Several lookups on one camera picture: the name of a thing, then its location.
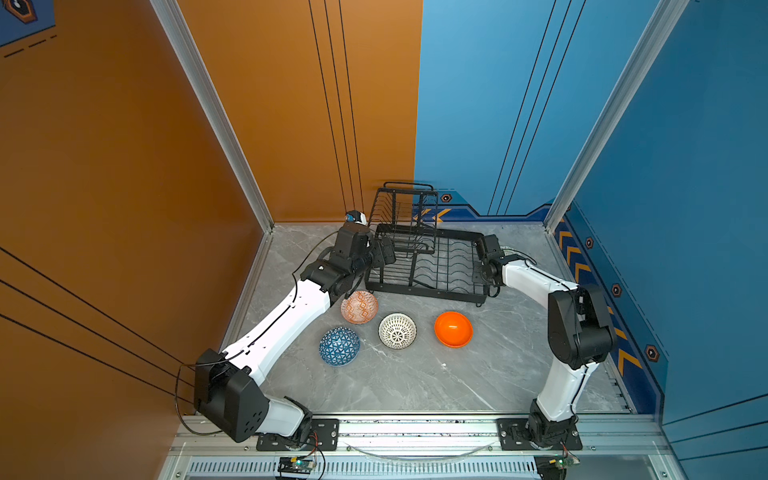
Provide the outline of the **black wire dish rack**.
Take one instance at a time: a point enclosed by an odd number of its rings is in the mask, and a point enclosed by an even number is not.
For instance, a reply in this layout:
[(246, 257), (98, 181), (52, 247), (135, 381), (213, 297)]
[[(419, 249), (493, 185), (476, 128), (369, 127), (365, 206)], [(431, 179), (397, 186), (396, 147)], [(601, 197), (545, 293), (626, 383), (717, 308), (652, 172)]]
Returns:
[(369, 225), (393, 248), (394, 262), (365, 277), (371, 292), (461, 301), (482, 306), (500, 292), (484, 274), (483, 235), (441, 226), (447, 209), (429, 184), (387, 181), (377, 191)]

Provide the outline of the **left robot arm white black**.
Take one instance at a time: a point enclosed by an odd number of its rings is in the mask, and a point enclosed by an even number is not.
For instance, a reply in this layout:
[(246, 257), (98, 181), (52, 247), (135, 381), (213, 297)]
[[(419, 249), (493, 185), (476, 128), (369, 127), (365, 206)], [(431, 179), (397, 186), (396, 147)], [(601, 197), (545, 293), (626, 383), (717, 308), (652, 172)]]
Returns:
[(217, 352), (208, 349), (192, 365), (197, 412), (240, 443), (254, 435), (276, 435), (295, 445), (310, 436), (312, 413), (288, 397), (270, 397), (261, 384), (296, 338), (367, 273), (395, 262), (392, 240), (358, 221), (347, 221), (335, 243), (292, 274), (294, 285), (251, 331)]

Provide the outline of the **left green circuit board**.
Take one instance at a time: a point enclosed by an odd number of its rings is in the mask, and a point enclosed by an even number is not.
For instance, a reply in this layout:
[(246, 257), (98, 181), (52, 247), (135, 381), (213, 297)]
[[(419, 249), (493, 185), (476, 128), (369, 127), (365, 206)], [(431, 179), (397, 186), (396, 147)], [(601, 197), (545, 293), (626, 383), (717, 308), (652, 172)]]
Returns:
[(318, 478), (318, 462), (307, 456), (280, 457), (276, 466), (275, 478), (288, 480), (307, 480)]

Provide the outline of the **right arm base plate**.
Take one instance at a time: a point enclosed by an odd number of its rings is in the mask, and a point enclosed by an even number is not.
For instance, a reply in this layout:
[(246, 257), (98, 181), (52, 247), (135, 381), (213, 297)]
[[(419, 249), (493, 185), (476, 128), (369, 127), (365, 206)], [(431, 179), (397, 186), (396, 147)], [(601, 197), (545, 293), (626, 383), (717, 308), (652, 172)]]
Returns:
[(504, 451), (557, 450), (580, 451), (583, 443), (577, 423), (579, 417), (554, 422), (544, 417), (500, 418), (496, 420), (498, 437)]

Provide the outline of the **dark blue geometric bowl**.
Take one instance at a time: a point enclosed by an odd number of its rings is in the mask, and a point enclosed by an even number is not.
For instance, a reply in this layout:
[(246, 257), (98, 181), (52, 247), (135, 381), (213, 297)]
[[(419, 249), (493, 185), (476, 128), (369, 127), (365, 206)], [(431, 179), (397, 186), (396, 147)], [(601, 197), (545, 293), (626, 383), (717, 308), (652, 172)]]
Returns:
[(347, 327), (328, 330), (320, 339), (320, 358), (328, 365), (341, 367), (353, 362), (361, 349), (359, 335)]

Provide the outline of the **red patterned bowl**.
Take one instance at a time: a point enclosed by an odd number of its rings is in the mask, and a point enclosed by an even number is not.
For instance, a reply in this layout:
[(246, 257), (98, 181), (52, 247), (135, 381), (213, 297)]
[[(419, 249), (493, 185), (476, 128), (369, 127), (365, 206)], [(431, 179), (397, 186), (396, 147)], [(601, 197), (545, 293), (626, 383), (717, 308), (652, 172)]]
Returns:
[(373, 320), (378, 309), (377, 298), (368, 291), (353, 292), (340, 306), (342, 317), (351, 324), (365, 324)]

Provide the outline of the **orange plastic bowl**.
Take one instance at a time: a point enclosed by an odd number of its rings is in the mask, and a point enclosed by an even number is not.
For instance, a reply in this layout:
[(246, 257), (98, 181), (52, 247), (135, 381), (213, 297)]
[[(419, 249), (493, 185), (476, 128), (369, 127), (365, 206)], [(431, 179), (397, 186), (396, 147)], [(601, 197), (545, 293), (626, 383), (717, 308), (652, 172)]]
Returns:
[(449, 348), (463, 348), (468, 345), (474, 335), (469, 319), (454, 311), (440, 314), (434, 323), (434, 333), (440, 343)]

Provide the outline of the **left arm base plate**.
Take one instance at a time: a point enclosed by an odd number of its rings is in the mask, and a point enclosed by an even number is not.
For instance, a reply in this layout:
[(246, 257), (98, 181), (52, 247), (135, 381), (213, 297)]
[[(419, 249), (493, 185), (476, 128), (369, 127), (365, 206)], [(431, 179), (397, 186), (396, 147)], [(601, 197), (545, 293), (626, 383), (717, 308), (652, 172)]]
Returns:
[(313, 418), (306, 440), (295, 440), (276, 434), (258, 437), (256, 449), (260, 452), (309, 452), (319, 447), (323, 452), (337, 450), (340, 421), (338, 418)]

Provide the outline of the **white red lattice bowl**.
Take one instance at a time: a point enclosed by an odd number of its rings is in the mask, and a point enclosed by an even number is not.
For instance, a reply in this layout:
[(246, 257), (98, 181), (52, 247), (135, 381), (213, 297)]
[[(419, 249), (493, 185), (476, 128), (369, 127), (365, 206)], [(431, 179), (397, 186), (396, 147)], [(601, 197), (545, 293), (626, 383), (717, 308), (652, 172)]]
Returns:
[(393, 350), (410, 347), (417, 337), (415, 322), (403, 313), (392, 313), (383, 318), (378, 327), (381, 342)]

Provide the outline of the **aluminium front rail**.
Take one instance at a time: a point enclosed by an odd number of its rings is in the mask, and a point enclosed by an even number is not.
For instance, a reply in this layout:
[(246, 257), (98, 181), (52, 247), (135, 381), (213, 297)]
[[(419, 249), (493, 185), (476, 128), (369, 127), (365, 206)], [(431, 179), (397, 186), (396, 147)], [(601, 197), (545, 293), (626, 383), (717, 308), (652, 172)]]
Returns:
[(683, 479), (685, 473), (661, 428), (649, 415), (583, 414), (583, 449), (504, 451), (496, 420), (503, 413), (332, 413), (338, 418), (336, 451), (260, 452), (258, 437), (236, 443), (200, 417), (199, 430), (176, 434), (160, 470), (162, 479), (276, 479), (280, 457), (312, 457), (312, 479), (540, 479), (537, 456), (577, 456), (566, 479)]

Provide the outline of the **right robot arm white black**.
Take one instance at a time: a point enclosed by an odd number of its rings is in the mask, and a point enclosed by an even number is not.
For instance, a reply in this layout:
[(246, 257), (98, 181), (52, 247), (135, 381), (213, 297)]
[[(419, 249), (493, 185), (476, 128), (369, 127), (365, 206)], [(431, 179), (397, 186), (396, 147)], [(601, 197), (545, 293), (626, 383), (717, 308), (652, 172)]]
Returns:
[(531, 404), (526, 436), (539, 449), (564, 446), (577, 433), (576, 406), (588, 380), (617, 344), (604, 294), (596, 285), (561, 279), (529, 256), (503, 249), (495, 235), (483, 236), (475, 245), (484, 280), (517, 290), (547, 310), (553, 362)]

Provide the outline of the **right circuit board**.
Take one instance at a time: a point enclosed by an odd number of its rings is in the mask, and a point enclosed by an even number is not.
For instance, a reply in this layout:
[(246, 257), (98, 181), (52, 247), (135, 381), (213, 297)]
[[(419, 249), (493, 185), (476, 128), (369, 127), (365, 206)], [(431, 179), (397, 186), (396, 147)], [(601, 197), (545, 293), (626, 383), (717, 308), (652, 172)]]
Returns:
[(568, 470), (581, 460), (577, 456), (537, 456), (534, 458), (536, 471), (541, 480), (565, 480)]

